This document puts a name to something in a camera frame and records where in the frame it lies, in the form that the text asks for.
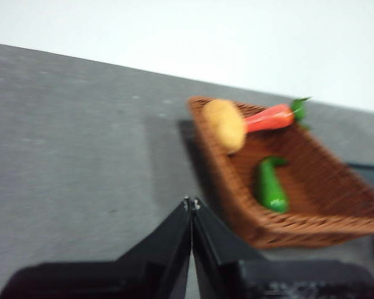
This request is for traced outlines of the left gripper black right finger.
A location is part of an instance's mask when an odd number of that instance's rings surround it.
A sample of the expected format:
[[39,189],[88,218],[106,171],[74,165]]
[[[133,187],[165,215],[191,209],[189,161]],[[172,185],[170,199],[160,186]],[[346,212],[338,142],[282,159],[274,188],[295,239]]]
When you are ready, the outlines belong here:
[[337,260],[271,260],[191,201],[193,252],[217,298],[374,298],[364,267]]

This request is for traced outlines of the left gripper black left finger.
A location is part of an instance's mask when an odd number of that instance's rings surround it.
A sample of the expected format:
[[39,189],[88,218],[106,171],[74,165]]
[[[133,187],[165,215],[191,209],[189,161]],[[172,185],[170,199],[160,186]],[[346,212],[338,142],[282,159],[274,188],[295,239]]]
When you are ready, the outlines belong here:
[[18,270],[0,298],[183,298],[191,248],[184,200],[116,260],[40,263]]

